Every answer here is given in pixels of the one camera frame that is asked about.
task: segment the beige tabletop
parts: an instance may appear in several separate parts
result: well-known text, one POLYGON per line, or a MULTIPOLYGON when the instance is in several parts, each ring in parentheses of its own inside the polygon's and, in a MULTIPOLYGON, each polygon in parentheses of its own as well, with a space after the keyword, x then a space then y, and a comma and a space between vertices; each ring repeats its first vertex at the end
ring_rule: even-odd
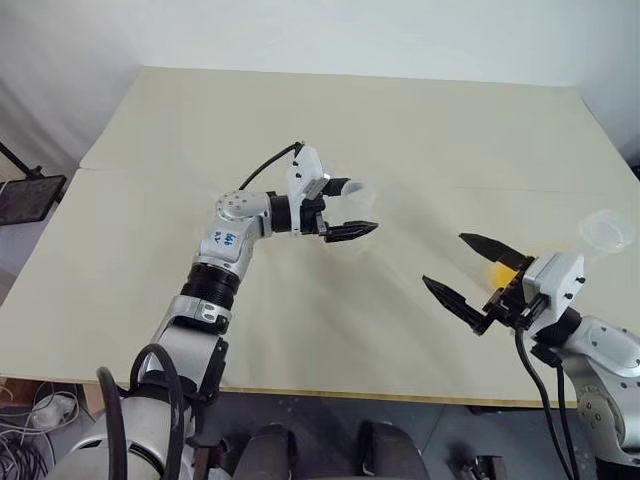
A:
MULTIPOLYGON (((640 331, 638 243, 602 257, 578 229, 602 208, 637 226, 638 184, 574 89, 147 68, 0 309, 0 373, 87 382, 107 365, 126 381, 217 197, 295 140, 374 186, 380 228, 351 251, 286 234, 256 245, 225 388, 536 403, 511 333, 475 336, 420 280, 483 305, 490 264, 460 232, 584 251, 575 308, 640 331)), ((285 193, 285 163, 252 187, 285 193)))

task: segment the wire bundle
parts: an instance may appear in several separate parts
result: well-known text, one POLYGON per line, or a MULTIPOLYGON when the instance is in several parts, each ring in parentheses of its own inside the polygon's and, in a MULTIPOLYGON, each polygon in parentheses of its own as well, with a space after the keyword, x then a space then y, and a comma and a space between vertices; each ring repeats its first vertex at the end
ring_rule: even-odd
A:
POLYGON ((0 446, 0 479, 37 480, 49 472, 34 439, 23 442, 18 434, 14 434, 10 438, 0 437, 0 446))
MULTIPOLYGON (((75 385, 74 388, 75 394, 67 391, 56 391, 53 383, 45 382, 36 390, 33 397, 34 408, 30 411, 0 413, 0 429, 3 429, 0 431, 0 480, 36 480, 46 476, 47 472, 53 468, 56 463, 56 458, 48 433, 65 427, 78 418, 82 407, 78 401, 77 387, 75 385), (51 393, 48 395, 49 400, 46 401, 44 405, 35 408, 35 405, 41 400, 39 397, 40 392, 47 385, 51 388, 51 393), (67 415, 61 424, 53 428, 42 429, 30 427, 29 423, 33 415, 48 408, 53 402, 55 395, 63 395, 73 399, 73 411, 67 415), (24 423, 25 426, 7 420, 8 418, 20 419, 24 417, 26 417, 26 419, 24 421, 20 420, 19 423, 24 423), (38 438, 43 438, 46 442, 49 450, 48 461, 45 460, 45 457, 37 446, 38 438)), ((13 397, 13 394, 8 391, 8 389, 6 390, 7 393, 13 397)))

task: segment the silver arm segment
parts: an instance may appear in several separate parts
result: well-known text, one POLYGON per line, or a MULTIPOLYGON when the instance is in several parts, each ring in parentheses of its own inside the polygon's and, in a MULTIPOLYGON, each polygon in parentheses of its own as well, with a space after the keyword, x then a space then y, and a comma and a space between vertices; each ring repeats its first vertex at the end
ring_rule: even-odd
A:
MULTIPOLYGON (((170 407, 153 398, 134 397, 122 400, 122 415, 127 434, 128 478, 158 480, 166 463, 169 443, 170 407)), ((193 422, 190 422, 192 434, 193 422)), ((109 448, 105 416, 96 420, 84 437, 47 476, 47 480, 106 480, 109 448)), ((185 445, 182 452, 180 480, 193 478, 193 449, 185 445)))
MULTIPOLYGON (((216 204, 216 219, 207 228, 193 264, 231 272, 241 281, 253 255, 253 244, 272 233, 271 205, 266 193, 227 193, 216 204)), ((226 332, 230 320, 231 309, 227 305, 200 297, 177 295, 152 342, 162 345, 171 355, 178 373, 192 380, 200 390, 214 350, 216 347, 226 349, 220 343, 219 335, 226 332), (176 318, 192 319, 205 328, 192 328, 193 324, 176 325, 176 318), (206 328, 216 323, 219 328, 206 328)), ((156 359, 151 359, 146 370, 161 368, 156 359)))
POLYGON ((583 317, 557 349, 578 399, 594 456, 640 464, 640 339, 596 317, 583 317))

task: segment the white wall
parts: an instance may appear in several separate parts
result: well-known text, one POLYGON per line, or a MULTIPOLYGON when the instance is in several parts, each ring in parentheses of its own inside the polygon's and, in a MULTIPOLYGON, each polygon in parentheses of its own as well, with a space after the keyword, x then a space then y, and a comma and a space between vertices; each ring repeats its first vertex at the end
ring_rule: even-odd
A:
POLYGON ((0 138, 71 173, 141 64, 578 85, 640 151, 638 0, 0 0, 0 138))

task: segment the black cable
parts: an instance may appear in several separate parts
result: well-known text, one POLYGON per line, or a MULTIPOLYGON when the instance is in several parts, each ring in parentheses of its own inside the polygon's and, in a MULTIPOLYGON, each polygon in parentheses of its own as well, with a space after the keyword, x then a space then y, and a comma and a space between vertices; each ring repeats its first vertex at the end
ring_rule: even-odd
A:
POLYGON ((569 430, 569 421, 567 420, 567 403, 564 398, 564 370, 562 367, 556 368, 558 377, 558 405, 560 407, 560 421, 562 422, 562 433, 564 441, 569 452, 569 461, 571 462, 571 470, 573 471, 573 480, 580 480, 580 470, 576 460, 576 452, 573 450, 573 439, 571 438, 571 430, 569 430))
POLYGON ((240 185, 240 188, 238 188, 238 190, 244 190, 247 187, 247 185, 251 183, 251 180, 256 178, 265 168, 267 168, 269 165, 274 163, 276 160, 278 160, 281 157, 284 157, 287 153, 291 151, 295 151, 297 155, 300 149, 303 147, 303 145, 304 144, 301 142, 296 142, 289 145, 287 148, 280 150, 273 157, 271 157, 269 160, 267 160, 262 165, 260 165, 251 175, 249 175, 249 177, 247 177, 247 179, 244 182, 242 182, 242 185, 240 185))
POLYGON ((106 367, 96 372, 104 400, 107 423, 107 442, 109 445, 109 480, 127 479, 127 438, 124 433, 124 420, 120 396, 113 375, 106 367))
POLYGON ((11 163, 13 163, 18 168, 18 170, 24 173, 26 178, 30 179, 30 178, 42 177, 42 174, 38 175, 34 173, 33 170, 31 170, 24 163, 22 163, 22 161, 18 157, 16 157, 16 155, 11 150, 9 150, 9 147, 7 147, 2 142, 0 142, 0 153, 2 153, 5 157, 7 157, 7 159, 11 163))
MULTIPOLYGON (((9 423, 13 427, 21 428, 20 425, 12 422, 6 423, 9 423)), ((44 455, 35 443, 38 437, 34 436, 30 440, 23 440, 20 433, 11 432, 9 435, 10 437, 4 436, 4 441, 0 442, 0 479, 5 480, 13 477, 17 480, 35 480, 40 478, 40 474, 42 477, 45 477, 49 472, 49 467, 44 459, 44 455), (14 459, 15 475, 7 468, 7 465, 14 464, 14 459)), ((44 434, 43 436, 49 442, 51 453, 53 454, 53 445, 51 445, 48 435, 44 434)))
POLYGON ((544 415, 547 420, 547 427, 549 428, 549 435, 551 435, 551 440, 553 441, 553 446, 556 449, 556 454, 558 455, 558 459, 562 463, 562 468, 564 469, 564 473, 567 475, 569 480, 574 480, 573 475, 571 475, 571 470, 569 470, 569 465, 567 465, 567 461, 562 454, 562 449, 560 448, 560 442, 558 442, 558 435, 556 434, 556 429, 553 427, 553 417, 551 416, 551 402, 549 402, 549 394, 547 393, 547 389, 542 383, 542 380, 536 373, 533 365, 529 361, 529 357, 527 356, 527 352, 524 348, 523 341, 523 333, 524 330, 522 327, 516 329, 516 350, 518 351, 518 356, 520 357, 520 361, 524 366, 524 369, 527 371, 533 383, 536 384, 538 388, 538 392, 540 392, 540 399, 542 400, 542 407, 544 408, 544 415))
POLYGON ((157 343, 151 343, 140 350, 140 353, 131 367, 129 379, 130 392, 138 389, 139 374, 142 364, 149 355, 155 355, 164 370, 167 381, 167 391, 169 393, 169 404, 171 406, 171 430, 169 433, 169 446, 167 448, 167 461, 164 468, 162 480, 178 480, 180 476, 180 464, 182 462, 182 449, 184 447, 184 398, 182 394, 182 383, 178 376, 171 357, 167 351, 157 343))

